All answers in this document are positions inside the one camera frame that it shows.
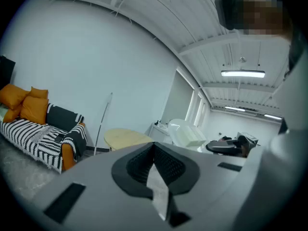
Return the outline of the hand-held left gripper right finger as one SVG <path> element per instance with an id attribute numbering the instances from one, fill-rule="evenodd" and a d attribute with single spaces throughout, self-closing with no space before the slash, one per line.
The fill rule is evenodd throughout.
<path id="1" fill-rule="evenodd" d="M 199 166 L 200 177 L 186 194 L 174 197 L 180 212 L 190 220 L 171 227 L 161 218 L 154 220 L 155 231 L 234 231 L 235 221 L 255 182 L 262 146 L 250 151 L 247 158 L 199 153 L 166 145 Z"/>

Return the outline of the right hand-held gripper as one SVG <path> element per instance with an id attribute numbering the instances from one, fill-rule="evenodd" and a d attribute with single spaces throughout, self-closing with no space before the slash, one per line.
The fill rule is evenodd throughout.
<path id="1" fill-rule="evenodd" d="M 258 139 L 256 137 L 246 132 L 238 132 L 236 139 L 211 141 L 206 145 L 206 149 L 215 154 L 238 154 L 238 148 L 240 148 L 242 157 L 248 157 L 250 151 L 257 146 L 257 143 Z"/>

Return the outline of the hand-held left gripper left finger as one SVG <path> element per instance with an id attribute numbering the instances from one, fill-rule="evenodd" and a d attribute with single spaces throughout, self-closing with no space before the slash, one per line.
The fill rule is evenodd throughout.
<path id="1" fill-rule="evenodd" d="M 66 216 L 62 226 L 70 231 L 164 231 L 152 201 L 127 195 L 114 182 L 114 162 L 139 149 L 132 146 L 89 157 L 55 177 L 32 200 L 44 211 L 71 183 L 86 188 Z"/>

